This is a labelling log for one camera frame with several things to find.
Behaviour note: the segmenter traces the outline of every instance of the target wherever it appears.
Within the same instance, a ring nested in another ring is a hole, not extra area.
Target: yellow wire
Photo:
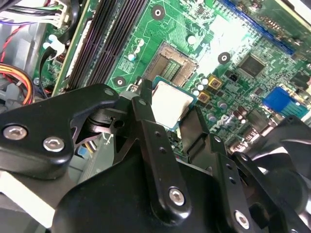
[[[0,73],[1,73],[1,71],[17,74],[19,77],[21,77],[23,79],[23,81],[25,81],[28,84],[29,88],[31,88],[31,83],[29,83],[29,80],[27,79],[27,77],[23,73],[14,69],[13,67],[7,67],[4,64],[0,64]],[[30,95],[31,95],[31,91],[28,90],[27,96],[26,96],[25,101],[24,101],[25,103],[27,103],[29,101]]]
[[[94,153],[87,143],[84,143],[84,145],[91,154]]]

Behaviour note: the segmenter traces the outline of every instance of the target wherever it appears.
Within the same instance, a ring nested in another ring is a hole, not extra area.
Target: black ram slot
[[[148,0],[125,1],[87,85],[106,82],[147,2]]]
[[[115,11],[119,4],[115,0],[103,0],[99,3],[90,29],[86,36],[87,41],[83,44],[77,62],[74,66],[69,80],[68,90],[81,87],[91,65],[108,33],[110,22],[113,20]]]

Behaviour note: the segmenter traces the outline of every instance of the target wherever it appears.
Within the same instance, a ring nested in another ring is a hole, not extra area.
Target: black metal bracket
[[[258,216],[255,212],[252,213],[254,220],[257,220],[259,225],[265,224],[261,227],[268,226],[270,232],[311,233],[294,209],[284,200],[281,193],[269,183],[250,157],[244,153],[235,152],[232,159],[238,166],[240,175],[246,184],[256,190],[251,201],[256,204],[259,203],[268,215],[264,217]]]
[[[214,195],[219,200],[218,227],[224,232],[254,232],[239,173],[226,156],[223,141],[209,133],[201,110],[193,108],[180,124],[184,151],[189,162],[212,173]]]
[[[40,179],[60,177],[73,156],[74,144],[79,143],[86,118],[100,108],[113,107],[118,99],[116,91],[98,84],[1,114],[0,169]],[[27,135],[8,139],[4,130],[9,126],[21,126]],[[59,138],[64,148],[46,150],[43,143],[49,137]]]
[[[151,207],[166,224],[178,225],[191,213],[191,200],[163,126],[154,118],[151,105],[134,97],[129,108],[129,138],[117,150],[121,161],[138,142],[144,160]]]

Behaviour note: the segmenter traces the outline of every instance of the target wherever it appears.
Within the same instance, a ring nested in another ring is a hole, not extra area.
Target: blue pcie slot
[[[285,53],[288,55],[292,56],[294,54],[294,51],[289,48],[287,45],[284,43],[277,41],[274,36],[269,33],[267,30],[265,30],[262,26],[257,24],[251,17],[249,17],[247,14],[244,12],[240,11],[239,9],[236,8],[235,4],[230,2],[229,0],[219,0],[222,2],[224,5],[226,5],[228,8],[230,8],[233,12],[237,13],[238,16],[246,19],[250,24],[252,24],[265,38],[270,40],[272,43],[274,43],[276,46],[278,46],[280,49],[282,49]]]

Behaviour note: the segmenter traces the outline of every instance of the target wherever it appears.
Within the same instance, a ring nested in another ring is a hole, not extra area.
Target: screw
[[[47,151],[60,152],[64,149],[65,143],[58,137],[48,137],[43,141],[43,147]]]
[[[214,138],[217,142],[222,142],[222,140],[218,136],[214,136]]]
[[[39,78],[34,78],[33,82],[34,82],[34,85],[39,86],[40,79]]]
[[[175,203],[175,205],[181,206],[185,203],[184,195],[176,188],[170,189],[170,199]]]
[[[241,153],[241,157],[242,157],[242,159],[243,159],[244,161],[247,161],[247,160],[248,160],[247,157],[245,156],[245,154],[242,154],[242,153]]]
[[[236,219],[236,221],[244,228],[244,229],[249,229],[249,222],[247,217],[245,217],[244,214],[242,214],[240,211],[236,211],[234,213],[234,217]]]
[[[113,96],[113,92],[109,89],[105,89],[105,93],[109,96]]]
[[[19,125],[12,125],[3,130],[3,136],[10,140],[21,140],[27,136],[27,130]]]
[[[139,100],[139,103],[141,103],[142,105],[146,105],[146,102],[144,100]]]

